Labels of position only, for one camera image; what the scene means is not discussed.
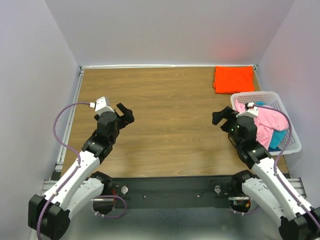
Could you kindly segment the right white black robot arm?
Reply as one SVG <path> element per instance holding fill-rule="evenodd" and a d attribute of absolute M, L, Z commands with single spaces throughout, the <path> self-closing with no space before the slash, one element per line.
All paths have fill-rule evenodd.
<path fill-rule="evenodd" d="M 248 170 L 232 176 L 230 191 L 254 200 L 278 225 L 284 240 L 317 240 L 320 238 L 320 209 L 313 207 L 278 169 L 268 150 L 257 141 L 254 117 L 258 106 L 250 103 L 239 113 L 227 106 L 212 113 L 212 124 L 222 119 L 221 130 L 236 149 Z"/>

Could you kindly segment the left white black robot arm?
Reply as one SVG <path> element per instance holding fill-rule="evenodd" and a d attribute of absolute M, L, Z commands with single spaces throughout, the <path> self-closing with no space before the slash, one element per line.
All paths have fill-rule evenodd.
<path fill-rule="evenodd" d="M 43 236 L 59 240 L 67 231 L 72 217 L 95 197 L 107 197 L 111 181 L 98 173 L 88 177 L 111 153 L 120 130 L 135 121 L 133 111 L 122 103 L 119 115 L 101 100 L 87 104 L 95 110 L 97 127 L 84 142 L 67 172 L 43 195 L 33 195 L 28 202 L 28 226 Z"/>

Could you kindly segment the orange t shirt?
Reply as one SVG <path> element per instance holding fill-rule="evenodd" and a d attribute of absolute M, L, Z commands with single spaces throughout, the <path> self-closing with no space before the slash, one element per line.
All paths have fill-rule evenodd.
<path fill-rule="evenodd" d="M 252 66 L 216 66 L 213 85 L 217 94 L 254 92 L 254 70 Z"/>

